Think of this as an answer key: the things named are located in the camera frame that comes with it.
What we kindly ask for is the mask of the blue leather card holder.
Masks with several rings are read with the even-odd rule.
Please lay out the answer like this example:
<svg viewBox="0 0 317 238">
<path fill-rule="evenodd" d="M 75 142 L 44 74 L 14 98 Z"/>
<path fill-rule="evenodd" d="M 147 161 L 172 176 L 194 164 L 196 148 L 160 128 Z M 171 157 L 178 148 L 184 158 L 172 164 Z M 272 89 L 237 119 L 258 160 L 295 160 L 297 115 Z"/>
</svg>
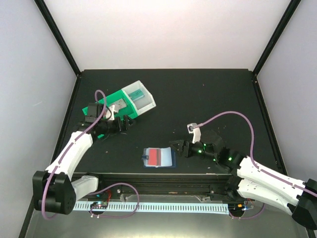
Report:
<svg viewBox="0 0 317 238">
<path fill-rule="evenodd" d="M 171 149 L 171 147 L 159 148 L 161 151 L 161 165 L 160 166 L 149 166 L 148 165 L 148 154 L 149 148 L 145 148 L 143 151 L 143 155 L 141 157 L 144 167 L 148 168 L 175 168 L 176 167 L 176 155 L 175 152 Z"/>
</svg>

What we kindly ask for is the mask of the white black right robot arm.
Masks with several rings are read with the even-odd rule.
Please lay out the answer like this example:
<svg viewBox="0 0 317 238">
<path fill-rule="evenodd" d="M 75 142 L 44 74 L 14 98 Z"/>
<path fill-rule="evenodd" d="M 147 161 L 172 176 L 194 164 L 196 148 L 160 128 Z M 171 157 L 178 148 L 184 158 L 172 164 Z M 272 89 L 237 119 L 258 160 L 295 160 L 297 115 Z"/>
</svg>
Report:
<svg viewBox="0 0 317 238">
<path fill-rule="evenodd" d="M 225 187 L 228 199 L 252 199 L 287 213 L 299 225 L 317 229 L 317 182 L 283 175 L 250 156 L 225 146 L 214 131 L 194 133 L 192 140 L 175 140 L 170 146 L 186 158 L 201 156 L 232 175 Z"/>
</svg>

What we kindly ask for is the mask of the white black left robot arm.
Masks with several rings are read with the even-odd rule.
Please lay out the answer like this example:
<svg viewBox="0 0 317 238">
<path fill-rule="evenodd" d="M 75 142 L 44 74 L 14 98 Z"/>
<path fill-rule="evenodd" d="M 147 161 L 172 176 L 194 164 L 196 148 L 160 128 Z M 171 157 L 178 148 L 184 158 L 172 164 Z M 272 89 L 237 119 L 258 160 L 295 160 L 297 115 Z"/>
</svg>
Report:
<svg viewBox="0 0 317 238">
<path fill-rule="evenodd" d="M 72 177 L 98 136 L 127 131 L 135 123 L 128 115 L 116 116 L 118 111 L 118 105 L 89 104 L 84 120 L 76 125 L 61 153 L 44 171 L 34 173 L 33 204 L 43 217 L 47 212 L 68 215 L 75 203 L 88 194 L 95 198 L 105 195 L 106 185 L 98 177 L 82 176 L 76 181 Z"/>
</svg>

